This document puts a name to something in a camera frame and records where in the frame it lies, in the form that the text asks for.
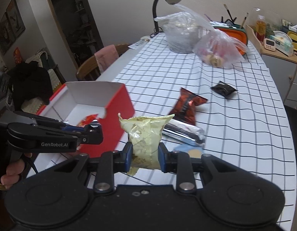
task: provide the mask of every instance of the framed picture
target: framed picture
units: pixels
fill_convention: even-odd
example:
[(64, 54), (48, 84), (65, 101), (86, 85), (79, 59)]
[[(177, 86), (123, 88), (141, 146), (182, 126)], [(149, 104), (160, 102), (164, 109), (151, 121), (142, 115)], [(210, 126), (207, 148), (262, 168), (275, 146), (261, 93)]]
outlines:
[(22, 21), (19, 9), (17, 7), (16, 0), (11, 0), (10, 4), (6, 8), (8, 20), (10, 21), (13, 33), (18, 38), (22, 32), (26, 29)]
[(7, 13), (4, 13), (0, 22), (0, 51), (3, 55), (12, 46), (15, 40), (16, 37), (13, 33), (9, 20), (7, 19)]

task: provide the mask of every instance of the orange container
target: orange container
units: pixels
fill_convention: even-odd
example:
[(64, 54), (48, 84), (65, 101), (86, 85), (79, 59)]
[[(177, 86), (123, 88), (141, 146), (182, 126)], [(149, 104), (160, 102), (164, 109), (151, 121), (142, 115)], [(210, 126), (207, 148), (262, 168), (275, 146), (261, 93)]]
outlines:
[[(224, 27), (214, 27), (217, 28), (223, 32), (225, 32), (227, 35), (234, 37), (236, 39), (238, 39), (239, 41), (241, 41), (242, 43), (244, 43), (245, 45), (248, 44), (248, 37), (246, 35), (245, 30), (242, 28), (238, 28), (238, 29), (233, 29), (233, 28), (224, 28)], [(239, 53), (241, 55), (244, 55), (246, 52), (242, 51), (241, 49), (237, 48)]]

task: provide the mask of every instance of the lamp neck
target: lamp neck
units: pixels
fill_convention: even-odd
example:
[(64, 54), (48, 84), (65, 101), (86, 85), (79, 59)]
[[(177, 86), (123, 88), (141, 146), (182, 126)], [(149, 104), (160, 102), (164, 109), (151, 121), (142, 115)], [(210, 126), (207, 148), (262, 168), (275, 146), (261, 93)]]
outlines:
[[(156, 14), (157, 3), (158, 3), (158, 0), (154, 0), (154, 3), (153, 3), (153, 18), (157, 17), (157, 14)], [(158, 22), (154, 21), (154, 24), (155, 24), (155, 32), (160, 32)]]

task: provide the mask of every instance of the wooden chair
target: wooden chair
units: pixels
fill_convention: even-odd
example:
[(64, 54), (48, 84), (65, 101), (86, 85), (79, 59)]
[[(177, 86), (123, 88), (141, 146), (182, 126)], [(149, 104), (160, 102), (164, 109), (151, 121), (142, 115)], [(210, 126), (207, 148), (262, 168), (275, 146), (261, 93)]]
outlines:
[[(116, 51), (121, 56), (128, 50), (130, 43), (122, 43), (115, 45)], [(88, 58), (81, 66), (78, 68), (76, 77), (78, 81), (95, 81), (100, 76), (100, 71), (95, 58), (95, 55)]]

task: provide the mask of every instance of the yellow snack package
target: yellow snack package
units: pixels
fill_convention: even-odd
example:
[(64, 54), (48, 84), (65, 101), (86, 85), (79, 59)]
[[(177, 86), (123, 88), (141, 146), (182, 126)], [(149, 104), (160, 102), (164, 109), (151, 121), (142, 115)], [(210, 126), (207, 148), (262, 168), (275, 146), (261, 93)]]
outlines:
[[(138, 116), (122, 119), (119, 114), (121, 128), (128, 133), (128, 139), (133, 145), (131, 167), (160, 169), (158, 161), (158, 145), (164, 126), (173, 115), (160, 117)], [(134, 175), (137, 169), (131, 169)]]

